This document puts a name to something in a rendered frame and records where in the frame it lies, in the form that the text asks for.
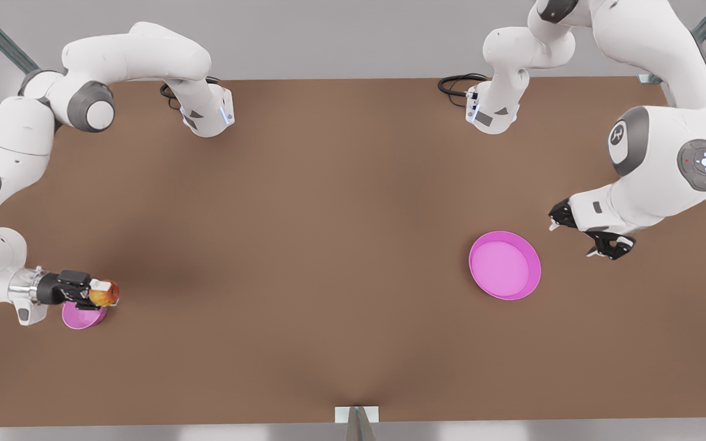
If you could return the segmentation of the pink bowl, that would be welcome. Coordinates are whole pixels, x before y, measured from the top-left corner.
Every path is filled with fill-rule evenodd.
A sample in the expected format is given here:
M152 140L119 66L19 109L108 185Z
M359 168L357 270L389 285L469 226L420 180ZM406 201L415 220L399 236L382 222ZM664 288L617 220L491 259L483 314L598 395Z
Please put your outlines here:
M99 311L79 311L75 302L65 301L62 306L61 317L64 324L73 330L83 330L96 326L105 318L108 307Z

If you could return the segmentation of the red yellow apple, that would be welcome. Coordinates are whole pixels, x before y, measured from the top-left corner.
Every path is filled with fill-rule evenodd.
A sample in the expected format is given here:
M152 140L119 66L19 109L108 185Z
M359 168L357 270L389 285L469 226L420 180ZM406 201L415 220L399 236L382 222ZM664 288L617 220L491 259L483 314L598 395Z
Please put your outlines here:
M120 288L116 282L113 282L112 290L110 291L88 291L88 299L96 305L110 306L118 303L120 299Z

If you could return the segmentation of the pink plate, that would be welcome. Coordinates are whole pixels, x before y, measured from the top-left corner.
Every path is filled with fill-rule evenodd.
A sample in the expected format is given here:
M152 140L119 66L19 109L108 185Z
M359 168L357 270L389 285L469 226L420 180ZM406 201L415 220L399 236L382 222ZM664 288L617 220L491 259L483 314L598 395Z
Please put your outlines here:
M474 282L494 298L526 298L541 281L541 260L521 236L493 231L477 238L469 251L469 271Z

